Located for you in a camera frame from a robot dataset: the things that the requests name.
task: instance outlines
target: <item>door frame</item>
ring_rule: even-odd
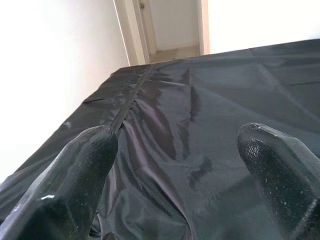
[[[150,56],[157,51],[151,12],[148,13],[148,11],[150,11],[149,0],[113,1],[130,66],[149,64]],[[145,21],[148,22],[148,24],[146,24],[148,28],[146,32],[143,26],[140,1],[142,1],[145,4],[145,8],[147,8],[147,14],[144,14]],[[197,0],[201,55],[210,53],[208,1],[209,0]]]

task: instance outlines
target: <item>black tarp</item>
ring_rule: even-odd
[[[238,153],[249,122],[320,157],[320,40],[118,70],[0,185],[0,221],[70,140],[107,125],[118,153],[92,224],[101,239],[281,240]]]

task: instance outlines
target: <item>shiny black fabric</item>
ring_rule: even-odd
[[[118,130],[118,154],[92,235],[281,240],[239,156],[237,132],[266,124],[319,158],[319,93],[320,40],[122,68],[0,185],[0,220],[63,146],[108,125]]]

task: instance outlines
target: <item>floor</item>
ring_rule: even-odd
[[[150,63],[166,62],[174,59],[185,59],[200,56],[200,48],[196,46],[187,46],[182,48],[176,48],[172,50],[157,51],[154,56],[151,57]]]

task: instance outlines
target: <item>doorway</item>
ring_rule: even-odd
[[[208,0],[114,0],[131,65],[198,57]]]

